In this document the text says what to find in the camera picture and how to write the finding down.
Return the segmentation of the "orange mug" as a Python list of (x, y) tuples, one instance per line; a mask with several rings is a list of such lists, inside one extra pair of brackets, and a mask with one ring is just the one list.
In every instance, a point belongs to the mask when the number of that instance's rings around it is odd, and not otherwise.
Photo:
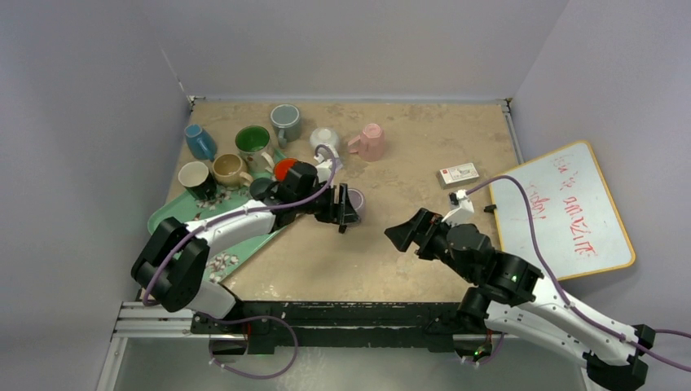
[(295, 158), (285, 158), (277, 162), (274, 166), (273, 174), (277, 181), (281, 182), (285, 179), (288, 171), (298, 162)]

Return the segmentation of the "beige round mug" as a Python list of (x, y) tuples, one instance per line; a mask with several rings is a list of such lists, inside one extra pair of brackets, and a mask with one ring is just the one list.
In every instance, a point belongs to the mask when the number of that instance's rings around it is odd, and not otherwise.
[(212, 172), (219, 184), (231, 189), (249, 187), (254, 181), (246, 163), (236, 154), (227, 153), (216, 157), (212, 163)]

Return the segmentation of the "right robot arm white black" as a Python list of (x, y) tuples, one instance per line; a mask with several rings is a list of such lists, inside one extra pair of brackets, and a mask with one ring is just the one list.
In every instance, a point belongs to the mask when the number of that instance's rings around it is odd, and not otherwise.
[(588, 378), (608, 390), (638, 390), (648, 365), (655, 330), (615, 321), (571, 295), (524, 259), (494, 248), (474, 224), (451, 225), (420, 209), (409, 221), (385, 229), (400, 252), (418, 246), (423, 260), (439, 260), (471, 283), (457, 310), (460, 326), (519, 336), (551, 349), (585, 368)]

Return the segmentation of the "grey-blue mug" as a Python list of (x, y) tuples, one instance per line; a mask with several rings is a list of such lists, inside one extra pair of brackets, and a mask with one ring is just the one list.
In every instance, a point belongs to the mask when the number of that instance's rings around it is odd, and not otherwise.
[(275, 195), (275, 188), (279, 183), (271, 178), (257, 178), (249, 186), (252, 200), (264, 201)]

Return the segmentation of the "white-grey mug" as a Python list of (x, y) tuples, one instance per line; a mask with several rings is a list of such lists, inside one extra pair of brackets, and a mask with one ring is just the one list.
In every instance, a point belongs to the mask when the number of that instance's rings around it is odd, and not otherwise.
[(309, 137), (309, 143), (315, 154), (318, 154), (318, 145), (325, 145), (331, 149), (334, 156), (339, 156), (338, 147), (340, 145), (340, 141), (341, 140), (338, 133), (334, 129), (328, 127), (316, 128), (311, 132)]

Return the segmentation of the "cream floral mug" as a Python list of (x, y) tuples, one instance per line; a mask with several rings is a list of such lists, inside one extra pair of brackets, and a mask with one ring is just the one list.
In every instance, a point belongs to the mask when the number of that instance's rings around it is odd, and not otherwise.
[(258, 125), (243, 128), (235, 137), (235, 146), (250, 172), (273, 173), (274, 148), (270, 133), (266, 128)]

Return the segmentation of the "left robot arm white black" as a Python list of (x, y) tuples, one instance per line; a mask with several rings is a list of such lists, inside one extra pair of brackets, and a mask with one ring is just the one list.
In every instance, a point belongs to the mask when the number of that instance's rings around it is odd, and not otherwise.
[(146, 297), (169, 312), (193, 310), (210, 316), (221, 332), (235, 332), (243, 311), (230, 290), (204, 277), (207, 261), (246, 240), (272, 234), (303, 214), (335, 224), (340, 232), (359, 223), (348, 186), (333, 185), (333, 176), (325, 165), (298, 160), (275, 179), (255, 180), (250, 200), (229, 212), (191, 222), (166, 218), (134, 262), (132, 278)]

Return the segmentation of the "purple mug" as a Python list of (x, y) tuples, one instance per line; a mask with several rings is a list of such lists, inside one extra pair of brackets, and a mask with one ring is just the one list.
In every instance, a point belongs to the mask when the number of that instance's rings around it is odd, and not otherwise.
[(366, 211), (366, 199), (364, 194), (356, 188), (349, 188), (348, 196), (350, 204), (353, 206), (355, 212), (359, 216), (359, 221), (362, 222), (364, 220)]

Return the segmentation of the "black mug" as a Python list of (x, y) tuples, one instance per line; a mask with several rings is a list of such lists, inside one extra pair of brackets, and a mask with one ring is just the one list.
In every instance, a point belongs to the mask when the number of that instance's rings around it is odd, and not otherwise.
[(185, 164), (178, 171), (178, 181), (196, 200), (213, 200), (217, 183), (209, 167), (201, 161)]

